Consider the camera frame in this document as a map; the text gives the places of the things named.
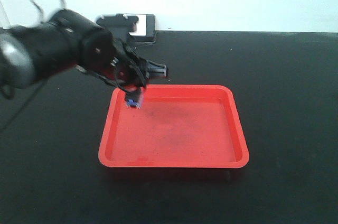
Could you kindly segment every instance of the black surface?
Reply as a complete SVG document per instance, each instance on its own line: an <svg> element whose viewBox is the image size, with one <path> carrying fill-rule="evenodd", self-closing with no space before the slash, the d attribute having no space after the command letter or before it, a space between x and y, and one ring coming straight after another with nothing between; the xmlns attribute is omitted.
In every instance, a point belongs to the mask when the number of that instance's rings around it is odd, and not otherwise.
<svg viewBox="0 0 338 224"><path fill-rule="evenodd" d="M250 152L239 170L105 168L112 89L76 70L50 79L0 135L0 223L336 223L337 38L159 32L136 49L170 67L157 83L233 91ZM1 100L1 124L32 91Z"/></svg>

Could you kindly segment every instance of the red tray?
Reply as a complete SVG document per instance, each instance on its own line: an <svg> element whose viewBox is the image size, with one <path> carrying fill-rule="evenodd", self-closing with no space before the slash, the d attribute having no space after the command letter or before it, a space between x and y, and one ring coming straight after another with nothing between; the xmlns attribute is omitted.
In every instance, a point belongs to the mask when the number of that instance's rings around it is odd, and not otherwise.
<svg viewBox="0 0 338 224"><path fill-rule="evenodd" d="M243 167L249 152L224 86L149 85L141 109L115 89L99 149L108 167Z"/></svg>

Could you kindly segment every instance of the black device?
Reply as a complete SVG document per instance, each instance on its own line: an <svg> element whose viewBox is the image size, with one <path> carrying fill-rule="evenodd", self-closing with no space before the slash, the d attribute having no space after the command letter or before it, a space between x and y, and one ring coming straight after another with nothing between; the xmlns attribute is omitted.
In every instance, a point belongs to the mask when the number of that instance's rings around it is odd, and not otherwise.
<svg viewBox="0 0 338 224"><path fill-rule="evenodd" d="M168 73L166 65L141 58L109 30L68 9L35 27L0 31L0 87L7 98L13 88L26 88L75 66L122 89L131 107L140 107L142 88L150 79Z"/></svg>

